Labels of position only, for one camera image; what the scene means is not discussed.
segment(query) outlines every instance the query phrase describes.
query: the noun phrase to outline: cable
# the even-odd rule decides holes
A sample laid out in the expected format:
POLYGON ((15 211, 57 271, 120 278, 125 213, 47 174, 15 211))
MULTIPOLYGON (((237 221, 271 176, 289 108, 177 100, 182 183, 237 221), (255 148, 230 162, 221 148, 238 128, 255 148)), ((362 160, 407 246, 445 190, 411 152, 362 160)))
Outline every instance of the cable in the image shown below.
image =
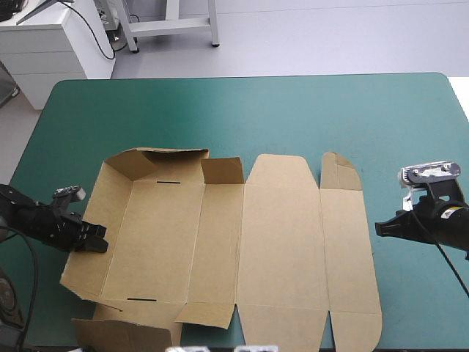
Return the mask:
POLYGON ((127 46, 127 43, 125 43, 121 48, 118 48, 117 50, 114 50, 114 53, 121 51, 123 48, 127 46))
POLYGON ((11 237, 14 237, 15 235, 19 235, 23 239, 24 243, 28 246, 29 251, 31 252, 31 257, 32 257, 34 276, 33 276, 32 289, 31 289, 31 299, 29 300, 28 317, 26 318, 26 322, 24 323, 23 333, 21 334, 20 339, 18 341, 18 352, 21 352, 23 350, 23 345, 24 345, 24 340, 26 339, 26 334, 28 333, 29 324, 31 323, 32 313, 34 311, 34 303, 36 301, 36 295, 37 295, 37 283, 39 282, 39 268, 37 265, 37 254, 31 242, 29 241, 29 239, 22 232, 17 231, 8 226, 3 226, 3 225, 0 225, 0 229, 12 231, 15 233, 14 235, 11 235, 10 237, 8 237, 8 239, 10 239, 11 237))
POLYGON ((7 237, 4 238, 3 240, 1 240, 0 243, 7 242, 8 240, 11 240, 11 239, 14 238, 15 236, 16 236, 16 232, 15 232, 13 235, 7 236, 7 237))
POLYGON ((468 296, 469 298, 469 290, 468 288, 466 287, 465 283, 462 281, 462 278, 461 276, 459 275, 459 273, 457 272, 457 269, 454 267, 453 263, 450 261, 450 259, 448 258, 448 255, 445 253, 445 251, 443 250, 443 248, 441 248, 441 245, 436 241, 435 237, 433 236, 433 234, 426 229, 426 227, 421 223, 420 219, 417 217, 417 214, 415 213, 414 210, 411 210, 410 211, 412 213, 412 216, 413 218, 416 220, 417 222, 417 225, 418 227, 421 228, 421 230, 423 230, 426 234, 426 236, 430 239, 433 240, 433 242, 435 243, 436 247, 438 248, 438 251, 440 251, 441 255, 443 256, 443 258, 445 258, 445 261, 448 263, 449 265, 449 268, 453 271, 453 274, 455 275, 457 281, 459 282, 459 284, 461 285, 462 289, 464 290, 465 294, 468 296))
POLYGON ((57 2, 61 3, 62 5, 68 7, 69 9, 71 9, 74 13, 76 13, 78 16, 81 17, 81 19, 84 21, 84 23, 88 26, 89 30, 91 31, 91 34, 93 35, 93 38, 95 39, 95 42, 96 42, 96 45, 97 47, 100 49, 101 51, 101 54, 107 58, 107 60, 114 60, 116 58, 116 52, 113 50, 112 51, 112 56, 107 56, 106 53, 104 52, 103 48, 101 48, 101 44, 100 42, 97 41, 97 38, 96 38, 96 34, 95 32, 93 31, 93 28, 91 28, 91 26, 89 25, 88 21, 85 19, 85 17, 83 17, 83 15, 81 13, 79 13, 77 10, 75 10, 73 7, 71 7, 69 4, 66 4, 64 3, 63 1, 61 0, 56 0, 57 2))

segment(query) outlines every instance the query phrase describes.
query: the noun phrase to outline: cardboard box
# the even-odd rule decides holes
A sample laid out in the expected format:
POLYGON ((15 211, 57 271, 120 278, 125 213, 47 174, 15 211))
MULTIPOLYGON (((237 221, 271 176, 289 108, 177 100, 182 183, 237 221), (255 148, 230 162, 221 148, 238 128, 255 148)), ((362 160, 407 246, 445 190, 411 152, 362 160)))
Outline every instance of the cardboard box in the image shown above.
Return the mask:
POLYGON ((338 351, 372 351, 381 332, 363 193, 353 166, 326 153, 321 189, 298 156, 239 158, 136 148, 105 160, 85 219, 108 228, 105 254, 72 253, 61 283, 99 303, 94 319, 167 330, 227 328, 245 341, 319 350, 330 312, 338 351))

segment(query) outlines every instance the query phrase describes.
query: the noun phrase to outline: white floor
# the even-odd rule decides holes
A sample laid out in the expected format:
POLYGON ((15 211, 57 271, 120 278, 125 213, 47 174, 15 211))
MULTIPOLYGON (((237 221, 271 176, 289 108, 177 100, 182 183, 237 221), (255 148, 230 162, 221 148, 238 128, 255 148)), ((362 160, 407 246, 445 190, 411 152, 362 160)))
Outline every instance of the white floor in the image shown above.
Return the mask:
MULTIPOLYGON (((155 1, 130 3, 143 21, 155 1)), ((183 15, 206 0, 182 0, 183 15)), ((113 78, 440 72, 469 116, 469 0, 218 0, 220 48, 209 33, 141 38, 113 78)), ((8 183, 39 112, 23 95, 0 108, 0 183, 8 183)))

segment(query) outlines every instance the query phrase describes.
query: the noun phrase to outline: cardboard flap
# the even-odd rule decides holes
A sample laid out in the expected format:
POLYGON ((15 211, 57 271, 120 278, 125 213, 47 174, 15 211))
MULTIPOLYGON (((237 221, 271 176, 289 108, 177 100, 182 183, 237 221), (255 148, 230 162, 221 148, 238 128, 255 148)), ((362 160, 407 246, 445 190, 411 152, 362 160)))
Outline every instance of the cardboard flap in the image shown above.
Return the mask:
POLYGON ((234 309, 234 304, 187 303, 176 321, 227 329, 234 309))
POLYGON ((138 180, 156 170, 156 166, 145 157, 142 151, 137 149, 127 150, 111 156, 105 162, 132 181, 138 180))
POLYGON ((380 341, 381 314, 331 312, 330 319, 337 352, 373 351, 380 341))
POLYGON ((101 166, 84 219, 106 227, 106 253, 71 252, 60 283, 82 298, 98 297, 112 261, 132 182, 107 164, 101 166))
POLYGON ((150 301, 110 301, 109 304, 119 306, 122 310, 98 304, 93 319, 127 321, 137 325, 165 329, 171 333, 172 345, 180 345, 182 324, 175 323, 174 320, 184 304, 150 301))
POLYGON ((322 156, 321 188, 361 190, 355 167, 342 155, 327 152, 322 156))
MULTIPOLYGON (((235 303, 243 188, 242 184, 205 186, 193 252, 189 303, 230 306, 235 303)), ((210 311, 204 314, 208 317, 206 325, 214 325, 213 321, 220 320, 218 316, 210 318, 210 311)), ((226 320, 223 320, 220 327, 225 324, 226 320)))
POLYGON ((300 156, 261 154, 246 183, 251 185, 301 188, 314 184, 306 160, 300 156))
POLYGON ((111 156, 106 159, 105 162, 129 180, 138 180, 157 171, 159 161, 173 161, 175 159, 183 161, 184 159, 190 159, 184 158, 184 155, 195 157, 193 161, 194 164, 198 162, 200 158, 206 158, 208 156, 208 150, 173 150, 139 147, 111 156))
POLYGON ((97 352, 164 352, 169 331, 115 320, 72 320, 81 347, 97 352))
POLYGON ((243 166, 239 158, 202 159, 201 163, 207 185, 244 183, 243 166))
POLYGON ((248 345, 277 345, 280 352, 314 352, 321 346, 328 311, 237 305, 248 345))

